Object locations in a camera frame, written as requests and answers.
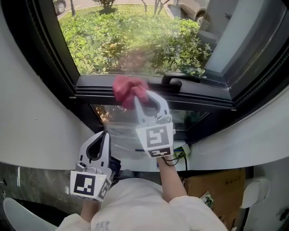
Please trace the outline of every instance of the car wheel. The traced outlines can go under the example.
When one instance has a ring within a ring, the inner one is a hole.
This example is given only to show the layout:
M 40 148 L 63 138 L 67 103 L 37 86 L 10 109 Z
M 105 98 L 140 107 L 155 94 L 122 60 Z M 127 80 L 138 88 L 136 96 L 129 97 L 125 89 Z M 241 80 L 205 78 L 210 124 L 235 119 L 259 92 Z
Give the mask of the car wheel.
M 57 4 L 57 13 L 61 14 L 65 11 L 65 5 L 63 2 Z
M 196 22 L 201 25 L 202 24 L 202 21 L 204 20 L 205 18 L 205 14 L 200 14 L 197 18 L 196 18 Z

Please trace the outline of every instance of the window latch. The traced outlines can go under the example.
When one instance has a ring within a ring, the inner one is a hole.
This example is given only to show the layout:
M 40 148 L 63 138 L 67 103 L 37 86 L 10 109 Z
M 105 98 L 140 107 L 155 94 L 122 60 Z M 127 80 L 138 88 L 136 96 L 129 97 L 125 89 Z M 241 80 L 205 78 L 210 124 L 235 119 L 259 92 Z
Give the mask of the window latch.
M 179 92 L 182 86 L 180 79 L 185 79 L 195 83 L 200 83 L 200 79 L 190 74 L 178 72 L 166 72 L 162 78 L 149 78 L 150 89 L 163 92 Z

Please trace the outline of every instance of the car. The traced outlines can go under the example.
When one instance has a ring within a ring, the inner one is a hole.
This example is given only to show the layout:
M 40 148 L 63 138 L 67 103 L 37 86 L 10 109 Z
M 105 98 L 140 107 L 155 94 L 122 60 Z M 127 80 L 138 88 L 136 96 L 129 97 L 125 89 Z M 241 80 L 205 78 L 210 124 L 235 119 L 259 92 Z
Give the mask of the car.
M 174 6 L 179 6 L 187 17 L 201 25 L 210 0 L 173 0 Z
M 53 0 L 55 12 L 57 15 L 62 14 L 66 8 L 65 0 Z

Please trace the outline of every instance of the window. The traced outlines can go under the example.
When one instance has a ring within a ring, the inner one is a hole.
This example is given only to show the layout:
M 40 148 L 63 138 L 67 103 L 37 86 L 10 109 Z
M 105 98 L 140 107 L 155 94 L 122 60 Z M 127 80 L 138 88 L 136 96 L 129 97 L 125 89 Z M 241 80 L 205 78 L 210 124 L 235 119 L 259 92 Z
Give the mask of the window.
M 143 78 L 164 97 L 175 139 L 188 143 L 236 123 L 289 84 L 285 1 L 121 3 L 24 0 L 11 14 L 1 2 L 34 71 L 95 132 L 107 123 L 137 124 L 134 111 L 115 101 L 117 74 Z

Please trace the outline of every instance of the pavement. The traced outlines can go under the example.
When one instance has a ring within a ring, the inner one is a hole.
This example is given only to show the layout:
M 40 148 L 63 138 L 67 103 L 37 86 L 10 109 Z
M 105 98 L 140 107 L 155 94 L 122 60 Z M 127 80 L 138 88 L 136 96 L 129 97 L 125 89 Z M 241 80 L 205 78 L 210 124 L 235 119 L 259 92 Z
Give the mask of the pavement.
M 71 5 L 70 5 L 70 0 L 65 0 L 66 1 L 66 9 L 65 11 L 58 15 L 57 18 L 60 19 L 67 13 L 71 12 Z M 116 0 L 114 4 L 147 4 L 147 5 L 155 5 L 156 0 Z M 75 10 L 78 9 L 85 9 L 88 7 L 94 7 L 98 6 L 99 4 L 92 1 L 92 0 L 73 0 L 74 8 Z M 165 5 L 165 9 L 168 10 L 167 5 L 168 4 L 173 4 L 173 0 L 169 0 L 169 2 Z

